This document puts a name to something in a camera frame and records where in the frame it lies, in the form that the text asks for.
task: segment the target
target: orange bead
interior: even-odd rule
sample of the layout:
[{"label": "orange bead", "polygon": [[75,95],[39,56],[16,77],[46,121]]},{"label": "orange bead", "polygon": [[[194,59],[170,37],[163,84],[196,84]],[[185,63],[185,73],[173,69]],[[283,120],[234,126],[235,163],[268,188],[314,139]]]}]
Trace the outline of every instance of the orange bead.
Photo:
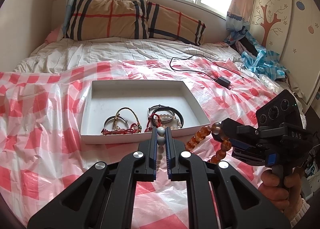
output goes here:
[{"label": "orange bead", "polygon": [[216,152],[216,157],[217,157],[218,160],[224,159],[226,157],[226,155],[227,155],[227,153],[225,151],[223,151],[223,150],[218,150]]},{"label": "orange bead", "polygon": [[190,139],[190,142],[194,145],[198,145],[200,142],[196,139],[195,136],[193,136],[191,139]]},{"label": "orange bead", "polygon": [[232,143],[230,141],[223,141],[221,143],[221,150],[227,152],[231,149]]},{"label": "orange bead", "polygon": [[197,141],[201,142],[201,141],[203,141],[203,140],[205,139],[205,136],[203,136],[203,135],[201,134],[201,132],[198,131],[198,132],[196,132],[196,134],[195,134],[195,138],[196,138]]},{"label": "orange bead", "polygon": [[219,161],[220,160],[215,155],[213,155],[211,160],[210,160],[210,162],[213,163],[213,164],[218,164]]},{"label": "orange bead", "polygon": [[211,128],[210,128],[210,126],[208,126],[208,125],[203,126],[203,127],[200,129],[200,133],[201,133],[202,136],[208,136],[208,135],[211,133]]},{"label": "orange bead", "polygon": [[186,146],[187,146],[187,149],[190,149],[190,150],[193,150],[195,148],[195,146],[192,145],[190,141],[187,142]]},{"label": "orange bead", "polygon": [[220,138],[221,140],[223,141],[227,141],[229,140],[229,137],[225,135],[225,133],[223,131],[221,131],[221,133],[219,134],[220,135]]},{"label": "orange bead", "polygon": [[219,134],[221,132],[221,124],[220,123],[214,123],[211,126],[211,131],[213,134]]}]

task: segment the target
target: white box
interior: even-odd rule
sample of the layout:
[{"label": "white box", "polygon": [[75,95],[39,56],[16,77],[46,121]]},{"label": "white box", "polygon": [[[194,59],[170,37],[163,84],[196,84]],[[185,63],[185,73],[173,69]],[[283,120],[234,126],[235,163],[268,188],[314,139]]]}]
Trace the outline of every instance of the white box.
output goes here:
[{"label": "white box", "polygon": [[[202,126],[210,124],[198,101],[183,81],[170,80],[95,80],[89,88],[84,106],[80,136],[85,144],[113,144],[142,142],[151,138],[151,132],[144,133],[148,123],[148,108],[164,105],[177,109],[183,116],[181,129],[172,130],[173,137],[192,135]],[[141,133],[102,135],[105,120],[116,115],[122,107],[131,108],[142,126]],[[129,126],[136,123],[130,110],[120,111]],[[122,120],[119,127],[125,128]],[[112,130],[112,120],[106,125]]]}]

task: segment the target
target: tree decal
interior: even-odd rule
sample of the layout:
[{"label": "tree decal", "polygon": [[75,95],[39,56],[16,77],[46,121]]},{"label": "tree decal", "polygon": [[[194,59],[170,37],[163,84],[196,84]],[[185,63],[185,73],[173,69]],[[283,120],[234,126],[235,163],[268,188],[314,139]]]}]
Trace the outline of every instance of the tree decal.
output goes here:
[{"label": "tree decal", "polygon": [[284,5],[284,8],[282,6],[280,9],[278,9],[276,12],[272,12],[268,7],[271,5],[274,5],[275,1],[280,1],[280,0],[269,0],[265,5],[261,4],[261,0],[259,0],[259,5],[260,7],[256,7],[255,11],[257,12],[257,15],[254,17],[257,17],[256,21],[252,21],[252,24],[254,25],[261,25],[264,28],[264,37],[262,40],[261,45],[266,46],[267,44],[267,39],[270,31],[273,31],[276,35],[279,35],[278,32],[283,32],[281,28],[272,28],[272,26],[275,23],[285,21],[287,17],[285,16],[284,19],[279,19],[278,15],[283,13],[283,10],[285,10],[288,6]]}]

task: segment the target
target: human hand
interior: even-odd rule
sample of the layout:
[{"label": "human hand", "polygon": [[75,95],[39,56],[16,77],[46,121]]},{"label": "human hand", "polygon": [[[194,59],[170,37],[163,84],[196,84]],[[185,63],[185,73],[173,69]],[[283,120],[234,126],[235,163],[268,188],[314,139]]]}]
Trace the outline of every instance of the human hand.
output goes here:
[{"label": "human hand", "polygon": [[290,189],[289,192],[277,187],[280,179],[271,170],[264,171],[261,180],[263,183],[259,186],[259,191],[291,221],[303,205],[299,174],[293,173],[284,178],[284,185]]}]

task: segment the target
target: pillow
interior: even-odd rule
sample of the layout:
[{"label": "pillow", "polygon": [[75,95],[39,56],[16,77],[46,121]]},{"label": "pillow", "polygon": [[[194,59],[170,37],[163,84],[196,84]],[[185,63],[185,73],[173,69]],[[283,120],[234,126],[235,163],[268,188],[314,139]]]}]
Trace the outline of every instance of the pillow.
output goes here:
[{"label": "pillow", "polygon": [[179,11],[148,1],[147,21],[150,38],[179,40],[193,45],[203,43],[205,24]]},{"label": "pillow", "polygon": [[108,37],[147,39],[147,0],[75,0],[66,37],[82,41]]}]

